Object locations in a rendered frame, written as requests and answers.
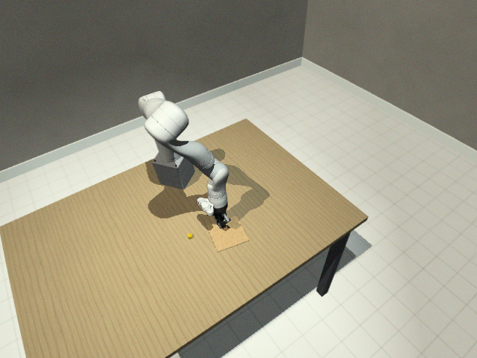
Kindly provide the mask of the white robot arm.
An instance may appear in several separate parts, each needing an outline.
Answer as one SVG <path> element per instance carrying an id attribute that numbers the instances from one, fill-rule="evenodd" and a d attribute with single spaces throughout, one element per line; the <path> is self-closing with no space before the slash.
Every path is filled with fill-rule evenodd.
<path id="1" fill-rule="evenodd" d="M 214 158 L 205 145 L 177 140 L 189 125 L 189 118 L 183 109 L 167 101 L 161 91 L 142 96 L 139 99 L 139 109 L 147 119 L 145 130 L 154 138 L 164 162 L 171 163 L 182 156 L 210 178 L 207 182 L 208 198 L 197 200 L 201 209 L 211 216 L 214 208 L 224 207 L 227 204 L 226 183 L 229 170 Z"/>

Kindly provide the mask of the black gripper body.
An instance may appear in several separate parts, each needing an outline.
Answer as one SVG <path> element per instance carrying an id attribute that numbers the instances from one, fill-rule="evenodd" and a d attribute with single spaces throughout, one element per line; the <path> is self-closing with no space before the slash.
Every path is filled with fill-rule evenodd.
<path id="1" fill-rule="evenodd" d="M 227 207 L 228 207 L 228 203 L 222 208 L 214 208 L 213 210 L 214 210 L 214 213 L 219 213 L 220 219 L 222 219 L 224 217 L 224 214 L 227 215 L 226 213 Z"/>

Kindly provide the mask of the tan square mat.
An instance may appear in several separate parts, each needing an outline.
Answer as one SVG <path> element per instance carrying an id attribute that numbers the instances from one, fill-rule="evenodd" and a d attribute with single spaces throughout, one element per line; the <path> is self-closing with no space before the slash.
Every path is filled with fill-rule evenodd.
<path id="1" fill-rule="evenodd" d="M 216 223 L 207 225 L 217 252 L 250 241 L 237 216 L 220 228 Z"/>

